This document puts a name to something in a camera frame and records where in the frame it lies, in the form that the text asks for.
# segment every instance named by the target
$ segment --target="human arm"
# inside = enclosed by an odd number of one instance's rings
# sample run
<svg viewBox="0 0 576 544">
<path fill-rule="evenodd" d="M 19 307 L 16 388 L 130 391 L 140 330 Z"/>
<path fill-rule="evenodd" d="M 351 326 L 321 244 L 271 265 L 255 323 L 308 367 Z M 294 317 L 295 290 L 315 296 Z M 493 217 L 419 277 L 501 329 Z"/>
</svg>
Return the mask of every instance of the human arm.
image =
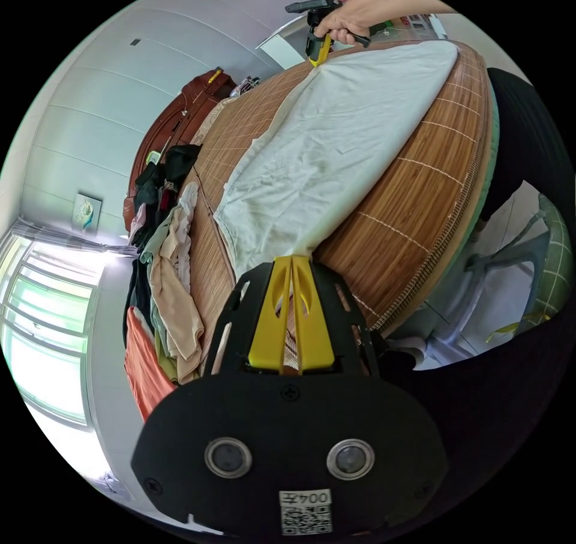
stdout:
<svg viewBox="0 0 576 544">
<path fill-rule="evenodd" d="M 447 14 L 455 12 L 440 0 L 347 0 L 331 12 L 316 27 L 315 35 L 322 38 L 330 33 L 343 44 L 356 44 L 350 33 L 369 36 L 376 24 L 410 14 Z"/>
</svg>

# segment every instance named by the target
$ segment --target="green plaid cushion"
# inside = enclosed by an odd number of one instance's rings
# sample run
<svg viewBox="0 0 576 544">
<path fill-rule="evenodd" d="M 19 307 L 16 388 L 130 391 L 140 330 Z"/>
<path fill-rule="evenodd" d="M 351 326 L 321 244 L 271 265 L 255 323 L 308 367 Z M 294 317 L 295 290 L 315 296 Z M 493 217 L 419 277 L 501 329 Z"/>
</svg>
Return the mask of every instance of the green plaid cushion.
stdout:
<svg viewBox="0 0 576 544">
<path fill-rule="evenodd" d="M 538 199 L 542 219 L 550 231 L 550 241 L 533 309 L 526 311 L 516 333 L 537 326 L 557 314 L 568 300 L 574 285 L 574 256 L 566 224 L 546 196 L 540 194 Z"/>
</svg>

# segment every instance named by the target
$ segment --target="orange shirt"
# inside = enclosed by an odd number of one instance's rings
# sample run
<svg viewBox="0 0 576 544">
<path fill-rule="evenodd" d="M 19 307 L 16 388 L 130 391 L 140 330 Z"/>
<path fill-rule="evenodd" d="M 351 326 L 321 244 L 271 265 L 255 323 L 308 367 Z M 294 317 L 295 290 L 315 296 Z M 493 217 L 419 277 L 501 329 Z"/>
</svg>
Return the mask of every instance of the orange shirt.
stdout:
<svg viewBox="0 0 576 544">
<path fill-rule="evenodd" d="M 158 366 L 156 348 L 149 334 L 134 314 L 134 306 L 128 309 L 126 319 L 126 355 L 124 369 L 142 419 L 146 421 L 152 410 L 176 386 Z"/>
</svg>

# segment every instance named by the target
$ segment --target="label sticker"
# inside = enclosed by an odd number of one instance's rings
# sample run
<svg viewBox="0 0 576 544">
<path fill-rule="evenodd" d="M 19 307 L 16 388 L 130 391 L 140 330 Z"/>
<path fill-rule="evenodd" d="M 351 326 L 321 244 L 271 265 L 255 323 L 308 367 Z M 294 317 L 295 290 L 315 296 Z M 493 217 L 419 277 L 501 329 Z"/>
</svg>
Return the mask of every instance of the label sticker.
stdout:
<svg viewBox="0 0 576 544">
<path fill-rule="evenodd" d="M 280 512 L 284 536 L 326 534 L 332 531 L 330 490 L 281 491 Z"/>
</svg>

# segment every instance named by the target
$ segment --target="camera lens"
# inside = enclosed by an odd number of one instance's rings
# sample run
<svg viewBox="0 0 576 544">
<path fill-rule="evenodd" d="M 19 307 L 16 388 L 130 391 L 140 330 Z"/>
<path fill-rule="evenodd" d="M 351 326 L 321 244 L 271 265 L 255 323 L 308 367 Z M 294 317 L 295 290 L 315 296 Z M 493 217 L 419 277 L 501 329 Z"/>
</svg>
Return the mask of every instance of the camera lens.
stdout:
<svg viewBox="0 0 576 544">
<path fill-rule="evenodd" d="M 212 453 L 214 464 L 225 472 L 236 472 L 244 463 L 244 455 L 238 446 L 221 444 Z"/>
<path fill-rule="evenodd" d="M 342 448 L 336 455 L 336 467 L 344 474 L 356 474 L 366 465 L 366 454 L 358 446 Z"/>
<path fill-rule="evenodd" d="M 248 447 L 235 438 L 218 438 L 208 444 L 204 460 L 222 478 L 240 478 L 252 465 Z"/>
<path fill-rule="evenodd" d="M 343 440 L 332 447 L 326 459 L 328 471 L 340 480 L 356 480 L 370 472 L 374 465 L 372 447 L 356 438 Z"/>
</svg>

